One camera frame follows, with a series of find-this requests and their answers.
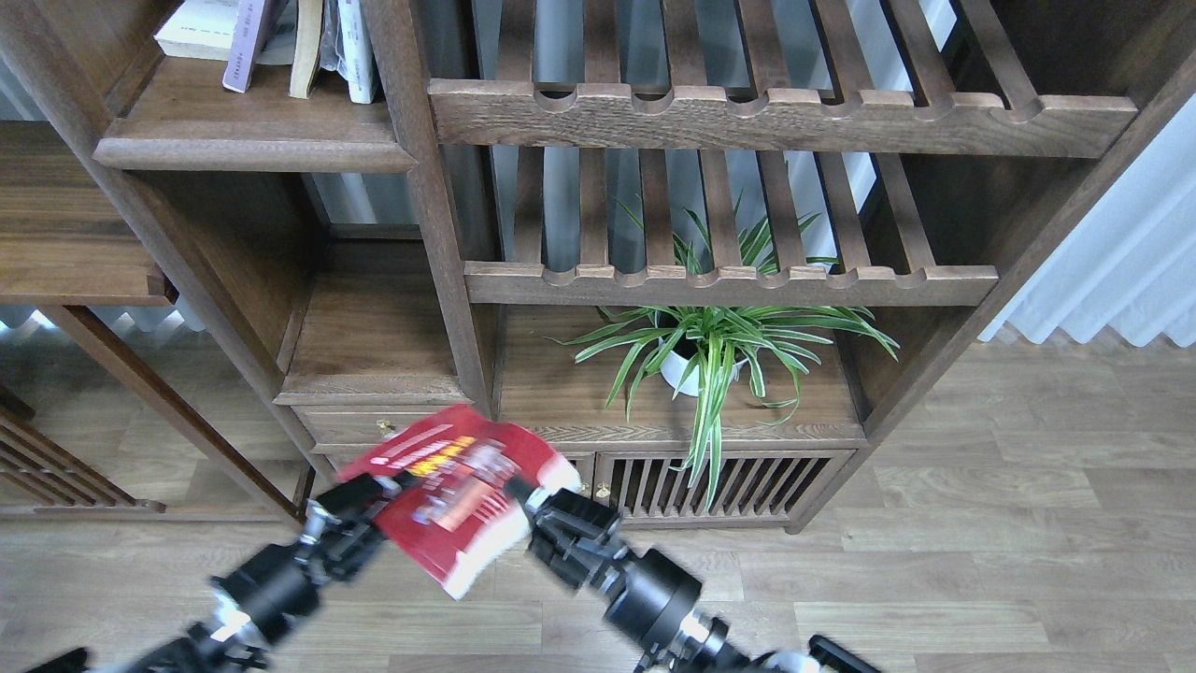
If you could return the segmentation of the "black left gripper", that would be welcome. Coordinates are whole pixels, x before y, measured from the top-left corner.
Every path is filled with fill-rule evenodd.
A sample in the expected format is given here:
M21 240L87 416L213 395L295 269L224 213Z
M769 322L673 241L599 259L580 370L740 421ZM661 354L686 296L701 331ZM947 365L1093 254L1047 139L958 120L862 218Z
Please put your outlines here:
M386 537L376 516L403 490L397 477L355 477L310 498L303 534L270 544L225 579L213 579L218 600L212 640L277 646L313 614L318 592L350 582Z

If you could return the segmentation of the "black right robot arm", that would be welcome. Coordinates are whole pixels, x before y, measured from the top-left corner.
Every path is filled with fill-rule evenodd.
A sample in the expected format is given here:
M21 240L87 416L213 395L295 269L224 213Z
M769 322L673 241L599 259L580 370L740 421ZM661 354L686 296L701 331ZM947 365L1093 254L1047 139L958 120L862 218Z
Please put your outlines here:
M548 492L513 478L504 492L520 503L531 528L530 553L575 592L590 585L606 602L604 619L631 640L637 672L875 672L824 635L806 651L765 651L752 659L730 641L730 625L702 612L702 583L666 553L636 553L620 536L622 516L608 504L560 489Z

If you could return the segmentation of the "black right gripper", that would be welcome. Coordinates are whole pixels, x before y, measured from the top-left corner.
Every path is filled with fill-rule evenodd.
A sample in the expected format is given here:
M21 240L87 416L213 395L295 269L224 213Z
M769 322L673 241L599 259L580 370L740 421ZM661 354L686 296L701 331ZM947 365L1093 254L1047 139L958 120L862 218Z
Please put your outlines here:
M531 526L530 552L572 591L590 585L606 602L604 619L645 655L704 651L696 612L702 583L665 553L636 553L620 536L620 513L572 491L511 477L504 492Z

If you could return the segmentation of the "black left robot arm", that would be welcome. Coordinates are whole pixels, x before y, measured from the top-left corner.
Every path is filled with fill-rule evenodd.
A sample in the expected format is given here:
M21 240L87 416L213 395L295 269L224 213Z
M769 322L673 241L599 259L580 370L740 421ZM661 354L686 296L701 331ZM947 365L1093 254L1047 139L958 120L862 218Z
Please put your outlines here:
M350 583L383 542L376 516L411 487L408 477L358 476L315 495L303 533L269 544L222 579L212 579L216 608L175 637L106 672L252 672L269 651L321 608L321 589Z

